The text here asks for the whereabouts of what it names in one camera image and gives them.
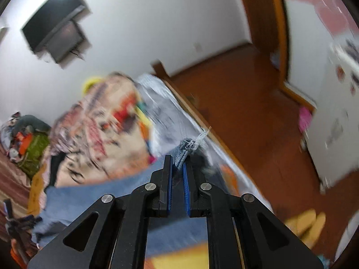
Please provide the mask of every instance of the brown floor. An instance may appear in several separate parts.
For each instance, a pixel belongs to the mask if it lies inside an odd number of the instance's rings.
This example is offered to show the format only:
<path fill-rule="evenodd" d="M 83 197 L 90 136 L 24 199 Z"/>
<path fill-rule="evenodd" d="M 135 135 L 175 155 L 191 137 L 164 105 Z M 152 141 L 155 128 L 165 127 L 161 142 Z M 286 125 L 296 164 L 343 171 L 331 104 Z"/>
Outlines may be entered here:
<path fill-rule="evenodd" d="M 282 221 L 304 210 L 327 221 L 315 254 L 333 260 L 342 233 L 359 209 L 359 173 L 319 193 L 311 158 L 301 152 L 299 105 L 277 90 L 278 72 L 253 46 L 244 46 L 172 78 L 252 176 Z"/>

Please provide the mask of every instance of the pile of clothes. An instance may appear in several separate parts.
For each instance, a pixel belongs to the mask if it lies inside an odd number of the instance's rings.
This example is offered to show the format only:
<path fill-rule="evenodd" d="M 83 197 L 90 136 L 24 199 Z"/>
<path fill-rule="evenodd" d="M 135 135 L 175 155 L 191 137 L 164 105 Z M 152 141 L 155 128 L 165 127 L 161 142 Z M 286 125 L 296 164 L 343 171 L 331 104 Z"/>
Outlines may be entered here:
<path fill-rule="evenodd" d="M 49 144 L 50 126 L 33 115 L 14 113 L 0 127 L 3 152 L 30 179 L 40 168 L 44 149 Z"/>

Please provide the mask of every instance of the black fabric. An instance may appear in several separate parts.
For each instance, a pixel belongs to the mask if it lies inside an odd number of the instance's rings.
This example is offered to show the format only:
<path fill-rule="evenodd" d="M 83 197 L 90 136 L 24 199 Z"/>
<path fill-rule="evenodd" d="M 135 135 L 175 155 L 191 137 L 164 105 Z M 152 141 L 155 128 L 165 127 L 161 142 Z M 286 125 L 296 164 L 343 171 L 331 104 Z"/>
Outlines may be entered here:
<path fill-rule="evenodd" d="M 61 162 L 65 159 L 66 153 L 60 152 L 56 156 L 51 157 L 51 163 L 50 163 L 50 181 L 48 186 L 44 189 L 44 192 L 46 193 L 46 189 L 49 186 L 54 186 L 57 178 L 57 171 L 59 169 L 59 166 Z"/>

